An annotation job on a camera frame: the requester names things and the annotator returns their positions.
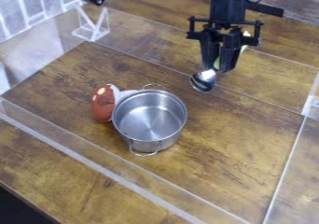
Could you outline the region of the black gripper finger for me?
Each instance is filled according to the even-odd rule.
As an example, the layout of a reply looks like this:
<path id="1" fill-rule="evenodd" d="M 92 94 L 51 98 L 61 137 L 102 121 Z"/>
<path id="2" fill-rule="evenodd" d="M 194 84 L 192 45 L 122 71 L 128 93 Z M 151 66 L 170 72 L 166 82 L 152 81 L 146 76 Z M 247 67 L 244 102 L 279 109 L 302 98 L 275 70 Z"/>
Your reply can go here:
<path id="1" fill-rule="evenodd" d="M 219 71 L 226 73 L 235 69 L 236 61 L 242 50 L 242 32 L 230 32 L 222 36 Z"/>
<path id="2" fill-rule="evenodd" d="M 202 32 L 199 43 L 203 67 L 206 70 L 215 69 L 215 61 L 219 57 L 219 40 L 210 32 Z"/>

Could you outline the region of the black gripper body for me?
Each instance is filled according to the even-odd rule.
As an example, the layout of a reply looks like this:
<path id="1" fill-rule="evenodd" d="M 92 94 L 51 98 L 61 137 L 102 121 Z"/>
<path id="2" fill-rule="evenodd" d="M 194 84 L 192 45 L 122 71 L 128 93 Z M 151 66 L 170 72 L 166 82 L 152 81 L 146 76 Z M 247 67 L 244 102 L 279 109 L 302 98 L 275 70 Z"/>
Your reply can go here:
<path id="1" fill-rule="evenodd" d="M 226 47 L 238 45 L 258 46 L 260 44 L 262 21 L 246 20 L 248 4 L 258 4 L 260 0 L 210 0 L 210 17 L 190 21 L 187 38 L 222 43 Z"/>

